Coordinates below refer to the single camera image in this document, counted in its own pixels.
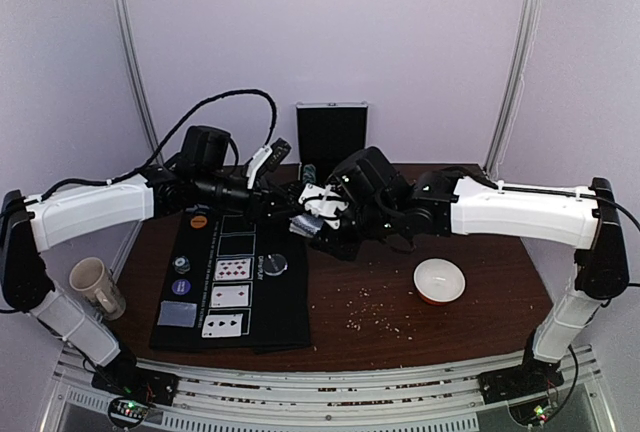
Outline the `three of spades card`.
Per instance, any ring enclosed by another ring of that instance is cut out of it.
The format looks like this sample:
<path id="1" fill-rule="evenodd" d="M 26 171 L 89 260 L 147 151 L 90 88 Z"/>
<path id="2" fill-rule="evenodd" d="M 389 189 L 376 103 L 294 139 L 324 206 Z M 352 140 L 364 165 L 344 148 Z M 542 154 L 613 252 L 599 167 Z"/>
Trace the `three of spades card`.
<path id="1" fill-rule="evenodd" d="M 214 313 L 204 319 L 203 339 L 236 338 L 243 335 L 245 315 L 241 312 Z"/>

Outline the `orange big blind button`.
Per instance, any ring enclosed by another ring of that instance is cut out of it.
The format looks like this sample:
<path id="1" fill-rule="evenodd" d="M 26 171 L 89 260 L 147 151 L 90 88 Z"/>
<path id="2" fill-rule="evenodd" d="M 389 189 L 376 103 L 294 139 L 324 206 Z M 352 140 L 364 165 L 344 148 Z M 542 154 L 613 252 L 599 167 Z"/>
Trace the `orange big blind button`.
<path id="1" fill-rule="evenodd" d="M 190 219 L 190 226 L 196 230 L 203 229 L 207 224 L 208 218 L 205 215 L 194 215 Z"/>

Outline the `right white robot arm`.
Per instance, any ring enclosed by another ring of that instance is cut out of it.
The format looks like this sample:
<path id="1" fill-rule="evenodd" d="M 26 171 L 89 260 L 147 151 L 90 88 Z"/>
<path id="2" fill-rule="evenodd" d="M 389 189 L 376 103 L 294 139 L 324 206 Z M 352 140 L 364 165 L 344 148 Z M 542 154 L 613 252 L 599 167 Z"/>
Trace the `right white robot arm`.
<path id="1" fill-rule="evenodd" d="M 513 371 L 519 392 L 535 392 L 557 369 L 596 310 L 630 285 L 620 214 L 608 180 L 590 186 L 545 188 L 493 182 L 451 166 L 408 180 L 376 147 L 340 163 L 323 186 L 306 184 L 290 231 L 340 260 L 352 260 L 365 240 L 398 235 L 490 234 L 539 239 L 574 250 L 566 292 L 531 333 Z"/>

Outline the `grey playing card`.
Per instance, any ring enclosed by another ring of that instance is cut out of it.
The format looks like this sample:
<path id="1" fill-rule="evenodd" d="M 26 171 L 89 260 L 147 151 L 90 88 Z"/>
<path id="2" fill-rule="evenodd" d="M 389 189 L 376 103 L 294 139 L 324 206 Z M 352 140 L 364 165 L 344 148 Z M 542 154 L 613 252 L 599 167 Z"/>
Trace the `grey playing card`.
<path id="1" fill-rule="evenodd" d="M 196 323 L 198 307 L 194 303 L 162 301 L 156 322 L 161 327 L 193 328 Z"/>

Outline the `two of diamonds card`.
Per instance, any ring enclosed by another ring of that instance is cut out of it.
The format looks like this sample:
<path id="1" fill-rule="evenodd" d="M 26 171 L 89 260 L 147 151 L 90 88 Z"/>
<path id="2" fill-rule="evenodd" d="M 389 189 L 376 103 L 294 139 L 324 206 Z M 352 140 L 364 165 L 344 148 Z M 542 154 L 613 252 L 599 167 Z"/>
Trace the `two of diamonds card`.
<path id="1" fill-rule="evenodd" d="M 248 307 L 250 298 L 249 284 L 217 285 L 212 289 L 210 307 L 212 309 Z"/>

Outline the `purple small blind button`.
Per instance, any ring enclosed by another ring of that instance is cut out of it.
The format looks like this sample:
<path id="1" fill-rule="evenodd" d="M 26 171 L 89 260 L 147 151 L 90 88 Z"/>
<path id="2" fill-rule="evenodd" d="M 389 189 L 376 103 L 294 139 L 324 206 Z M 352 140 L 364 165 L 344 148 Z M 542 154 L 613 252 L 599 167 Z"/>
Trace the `purple small blind button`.
<path id="1" fill-rule="evenodd" d="M 171 285 L 171 292 L 176 297 L 185 297 L 191 291 L 192 291 L 191 282 L 184 278 L 175 280 Z"/>

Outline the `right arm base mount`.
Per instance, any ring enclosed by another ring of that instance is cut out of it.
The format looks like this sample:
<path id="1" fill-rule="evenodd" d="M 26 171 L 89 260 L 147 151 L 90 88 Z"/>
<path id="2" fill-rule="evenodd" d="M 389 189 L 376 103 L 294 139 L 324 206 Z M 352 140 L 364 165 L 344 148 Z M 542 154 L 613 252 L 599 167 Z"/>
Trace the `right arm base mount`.
<path id="1" fill-rule="evenodd" d="M 520 426 L 543 426 L 559 403 L 558 387 L 564 384 L 561 372 L 514 366 L 478 376 L 486 405 L 506 402 L 511 419 Z"/>

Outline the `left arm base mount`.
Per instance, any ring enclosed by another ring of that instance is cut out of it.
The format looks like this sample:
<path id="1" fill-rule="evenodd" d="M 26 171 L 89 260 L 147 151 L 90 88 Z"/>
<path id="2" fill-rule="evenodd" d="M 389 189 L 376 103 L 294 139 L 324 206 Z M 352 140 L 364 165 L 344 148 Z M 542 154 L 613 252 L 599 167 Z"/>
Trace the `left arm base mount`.
<path id="1" fill-rule="evenodd" d="M 107 418 L 123 430 L 142 425 L 160 413 L 159 406 L 171 406 L 177 392 L 179 378 L 175 374 L 137 368 L 133 381 L 117 383 L 105 372 L 94 372 L 93 388 L 114 395 L 107 405 Z"/>

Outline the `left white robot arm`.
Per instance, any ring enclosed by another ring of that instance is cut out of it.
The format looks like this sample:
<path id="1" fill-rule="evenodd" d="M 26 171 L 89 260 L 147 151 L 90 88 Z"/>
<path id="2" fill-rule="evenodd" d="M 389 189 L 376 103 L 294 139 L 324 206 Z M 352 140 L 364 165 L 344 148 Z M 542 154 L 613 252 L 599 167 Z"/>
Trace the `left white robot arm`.
<path id="1" fill-rule="evenodd" d="M 92 318 L 46 272 L 42 252 L 102 229 L 144 222 L 209 205 L 249 219 L 275 206 L 292 210 L 291 200 L 270 190 L 263 175 L 289 154 L 283 139 L 262 146 L 241 175 L 222 171 L 231 139 L 206 126 L 188 129 L 182 149 L 167 165 L 151 163 L 122 178 L 85 181 L 64 191 L 25 197 L 14 190 L 1 210 L 1 291 L 7 305 L 32 314 L 102 368 L 106 381 L 123 396 L 137 394 L 144 376 L 127 348 Z"/>

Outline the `deck of grey cards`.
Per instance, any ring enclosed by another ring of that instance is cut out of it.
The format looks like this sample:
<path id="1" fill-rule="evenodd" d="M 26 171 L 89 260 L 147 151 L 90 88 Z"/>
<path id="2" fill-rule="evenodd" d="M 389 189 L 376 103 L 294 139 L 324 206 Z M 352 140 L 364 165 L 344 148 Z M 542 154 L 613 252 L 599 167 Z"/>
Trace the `deck of grey cards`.
<path id="1" fill-rule="evenodd" d="M 290 219 L 289 231 L 304 238 L 313 238 L 319 234 L 325 221 L 309 214 L 300 214 Z"/>

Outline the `black poker mat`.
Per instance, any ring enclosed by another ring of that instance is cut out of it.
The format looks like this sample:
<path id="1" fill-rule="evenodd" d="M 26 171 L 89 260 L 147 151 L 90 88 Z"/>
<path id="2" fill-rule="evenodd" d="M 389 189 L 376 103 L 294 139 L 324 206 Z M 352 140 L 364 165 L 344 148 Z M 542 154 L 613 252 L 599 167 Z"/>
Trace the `black poker mat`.
<path id="1" fill-rule="evenodd" d="M 208 218 L 207 226 L 193 229 L 190 219 L 194 215 L 205 215 Z M 263 272 L 265 256 L 273 253 L 284 255 L 288 261 L 287 271 L 278 277 L 270 277 Z M 176 273 L 172 266 L 178 256 L 185 256 L 190 261 L 191 270 L 184 275 Z M 215 281 L 216 260 L 223 258 L 252 258 L 252 278 Z M 290 233 L 287 223 L 250 224 L 240 215 L 219 215 L 205 206 L 192 207 L 180 219 L 149 345 L 155 350 L 184 352 L 248 347 L 261 353 L 307 347 L 310 344 L 308 274 L 304 240 Z M 171 292 L 171 285 L 181 278 L 191 282 L 192 291 L 185 297 L 176 297 Z M 214 286 L 238 284 L 251 286 L 248 307 L 210 307 Z M 162 301 L 196 304 L 198 312 L 195 326 L 157 326 Z M 218 339 L 201 337 L 207 315 L 233 312 L 245 315 L 242 336 Z"/>

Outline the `ten of diamonds card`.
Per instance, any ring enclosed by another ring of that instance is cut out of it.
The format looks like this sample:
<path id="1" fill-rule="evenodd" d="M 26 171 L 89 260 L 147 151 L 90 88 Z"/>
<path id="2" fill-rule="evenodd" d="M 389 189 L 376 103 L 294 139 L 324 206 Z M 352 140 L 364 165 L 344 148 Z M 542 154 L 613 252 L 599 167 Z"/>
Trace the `ten of diamonds card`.
<path id="1" fill-rule="evenodd" d="M 253 272 L 252 258 L 217 259 L 214 270 L 215 281 L 250 280 Z"/>

